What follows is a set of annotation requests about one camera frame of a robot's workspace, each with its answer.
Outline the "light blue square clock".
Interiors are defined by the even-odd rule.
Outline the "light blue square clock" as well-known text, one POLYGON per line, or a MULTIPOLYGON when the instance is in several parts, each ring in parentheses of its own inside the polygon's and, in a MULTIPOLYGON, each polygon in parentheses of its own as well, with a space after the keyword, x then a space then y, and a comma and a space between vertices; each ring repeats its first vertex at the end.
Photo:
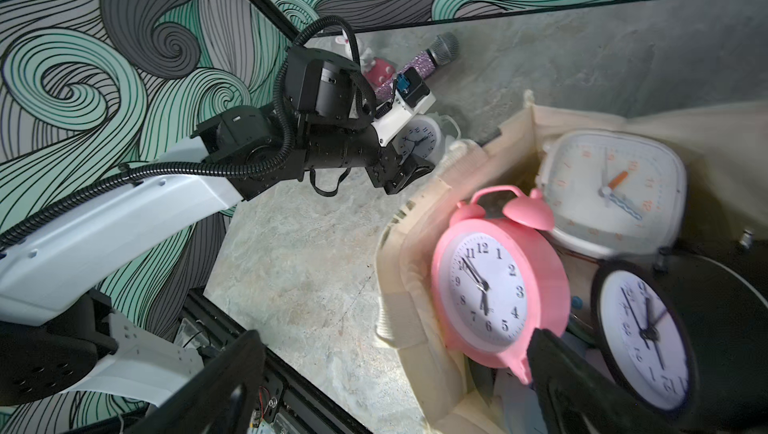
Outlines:
POLYGON ((605 259, 674 244, 688 182, 681 158, 661 142, 578 129, 546 142, 536 185, 554 214, 550 239, 605 259))

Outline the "cream floral canvas bag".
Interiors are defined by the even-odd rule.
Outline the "cream floral canvas bag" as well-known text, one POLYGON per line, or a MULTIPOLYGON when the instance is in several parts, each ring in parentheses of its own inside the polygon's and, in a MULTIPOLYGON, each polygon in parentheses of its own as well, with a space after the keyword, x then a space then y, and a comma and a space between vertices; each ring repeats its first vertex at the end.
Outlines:
POLYGON ((604 361, 589 397, 634 430, 767 419, 767 106, 640 118, 527 104, 494 140, 454 143, 376 254, 378 337, 432 433, 500 433, 474 361, 523 390, 532 340, 573 315, 604 361))

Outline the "pink twin-bell alarm clock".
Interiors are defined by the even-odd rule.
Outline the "pink twin-bell alarm clock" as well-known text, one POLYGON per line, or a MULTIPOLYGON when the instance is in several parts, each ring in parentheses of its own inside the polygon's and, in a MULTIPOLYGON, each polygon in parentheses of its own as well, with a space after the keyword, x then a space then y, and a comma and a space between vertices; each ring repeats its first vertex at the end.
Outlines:
POLYGON ((532 383, 527 351, 537 328, 566 330, 566 271, 545 238, 555 218, 540 189, 483 188, 460 201, 439 238, 431 288, 447 348, 532 383))

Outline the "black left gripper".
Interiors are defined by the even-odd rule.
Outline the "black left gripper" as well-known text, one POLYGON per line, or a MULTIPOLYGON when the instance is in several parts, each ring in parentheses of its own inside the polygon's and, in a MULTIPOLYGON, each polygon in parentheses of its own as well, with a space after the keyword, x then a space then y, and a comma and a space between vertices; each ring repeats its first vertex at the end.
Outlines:
POLYGON ((294 134, 294 148, 275 174, 279 180, 300 180, 320 169, 362 167, 374 187, 396 194, 435 168, 414 154, 403 157, 393 140, 379 145, 372 123, 390 110, 393 98, 378 104, 353 60, 293 46, 278 92, 294 134))

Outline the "small black twin-bell clock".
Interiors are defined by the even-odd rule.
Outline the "small black twin-bell clock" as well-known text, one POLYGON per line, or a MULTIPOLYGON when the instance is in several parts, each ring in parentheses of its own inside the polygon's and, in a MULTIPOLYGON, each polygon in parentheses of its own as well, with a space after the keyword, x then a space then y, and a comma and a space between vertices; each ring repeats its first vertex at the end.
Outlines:
POLYGON ((608 259, 595 273, 591 310, 613 379, 669 424, 766 424, 765 257, 673 251, 608 259))

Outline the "small white round clock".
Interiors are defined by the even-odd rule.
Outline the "small white round clock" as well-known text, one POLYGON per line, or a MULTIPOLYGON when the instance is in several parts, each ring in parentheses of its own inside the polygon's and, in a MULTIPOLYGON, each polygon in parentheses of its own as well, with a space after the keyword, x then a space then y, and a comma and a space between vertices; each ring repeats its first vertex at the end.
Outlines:
POLYGON ((419 114, 397 134, 393 144, 403 157, 414 154, 438 165, 448 147, 460 137, 461 129, 451 116, 419 114))

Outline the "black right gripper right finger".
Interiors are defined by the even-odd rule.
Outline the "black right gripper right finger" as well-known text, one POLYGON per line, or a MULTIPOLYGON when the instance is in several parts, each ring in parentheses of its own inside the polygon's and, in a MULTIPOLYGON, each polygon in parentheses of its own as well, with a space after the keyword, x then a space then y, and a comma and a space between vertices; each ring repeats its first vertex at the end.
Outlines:
POLYGON ((527 357, 543 420, 550 433, 676 431, 547 329, 533 331, 527 357))

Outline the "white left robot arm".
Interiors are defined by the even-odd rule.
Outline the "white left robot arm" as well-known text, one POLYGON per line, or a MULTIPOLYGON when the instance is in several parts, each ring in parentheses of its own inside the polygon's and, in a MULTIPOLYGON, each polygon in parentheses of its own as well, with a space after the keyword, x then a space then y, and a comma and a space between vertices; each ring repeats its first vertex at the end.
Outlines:
POLYGON ((434 102, 417 68, 372 92, 352 60, 288 52, 270 106, 235 106, 202 122, 155 163, 73 194, 1 238, 1 402, 96 391, 161 405, 203 357, 115 309, 99 282, 182 229, 283 180, 367 170, 389 194, 433 163, 395 138, 434 102))

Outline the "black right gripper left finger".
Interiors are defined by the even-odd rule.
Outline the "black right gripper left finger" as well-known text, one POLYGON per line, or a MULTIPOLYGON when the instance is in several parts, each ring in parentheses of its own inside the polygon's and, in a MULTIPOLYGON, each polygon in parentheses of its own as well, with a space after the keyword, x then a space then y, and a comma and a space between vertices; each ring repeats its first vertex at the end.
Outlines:
POLYGON ((169 401, 130 433, 245 433, 259 401, 266 346, 241 334, 169 401))

